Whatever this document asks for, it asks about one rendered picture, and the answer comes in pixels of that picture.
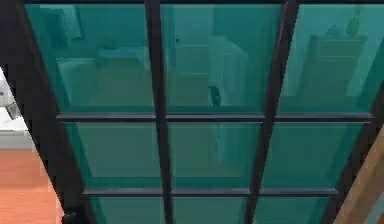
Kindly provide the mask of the black framed teal glass door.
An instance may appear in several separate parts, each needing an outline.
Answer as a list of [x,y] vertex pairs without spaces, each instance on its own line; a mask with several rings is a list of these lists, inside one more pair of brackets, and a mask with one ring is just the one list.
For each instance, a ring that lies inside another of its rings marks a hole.
[[85,224],[333,224],[384,126],[384,0],[0,0],[0,67]]

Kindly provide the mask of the white cabinet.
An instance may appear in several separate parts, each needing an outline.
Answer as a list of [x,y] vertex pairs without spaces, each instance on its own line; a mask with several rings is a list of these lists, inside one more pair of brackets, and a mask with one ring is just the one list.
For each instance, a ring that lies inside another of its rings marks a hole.
[[34,143],[0,67],[0,150],[30,150]]

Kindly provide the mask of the brown wooden door frame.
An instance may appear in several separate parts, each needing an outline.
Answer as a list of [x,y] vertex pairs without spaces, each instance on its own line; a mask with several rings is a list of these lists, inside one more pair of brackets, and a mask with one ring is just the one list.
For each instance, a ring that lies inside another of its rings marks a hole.
[[333,224],[366,224],[384,193],[384,127],[360,169]]

